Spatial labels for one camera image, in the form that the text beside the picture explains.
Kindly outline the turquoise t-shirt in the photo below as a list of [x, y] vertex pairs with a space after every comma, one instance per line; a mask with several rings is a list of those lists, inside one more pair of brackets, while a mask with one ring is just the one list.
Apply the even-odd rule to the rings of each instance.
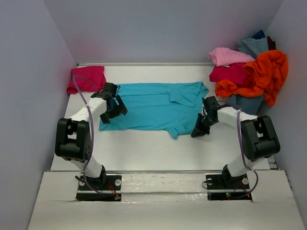
[[201, 81], [121, 84], [119, 95], [128, 112], [100, 123], [99, 131], [163, 130], [173, 139], [189, 135], [208, 92]]

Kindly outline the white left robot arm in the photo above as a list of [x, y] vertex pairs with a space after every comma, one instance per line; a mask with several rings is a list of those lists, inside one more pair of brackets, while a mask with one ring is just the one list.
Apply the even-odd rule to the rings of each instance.
[[85, 106], [69, 118], [57, 123], [55, 154], [77, 166], [83, 174], [82, 181], [93, 191], [106, 185], [106, 170], [94, 156], [94, 121], [100, 119], [110, 124], [111, 119], [128, 112], [119, 93], [120, 86], [106, 83], [100, 92], [89, 100], [80, 94]]

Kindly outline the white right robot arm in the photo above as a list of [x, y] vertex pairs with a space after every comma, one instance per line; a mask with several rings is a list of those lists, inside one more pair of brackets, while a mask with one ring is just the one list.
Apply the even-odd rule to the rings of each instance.
[[237, 130], [240, 156], [225, 165], [217, 179], [208, 186], [221, 185], [231, 188], [260, 160], [280, 152], [281, 145], [269, 116], [249, 115], [234, 103], [220, 102], [214, 97], [202, 100], [203, 113], [198, 114], [192, 131], [193, 138], [208, 135], [217, 123], [227, 124]]

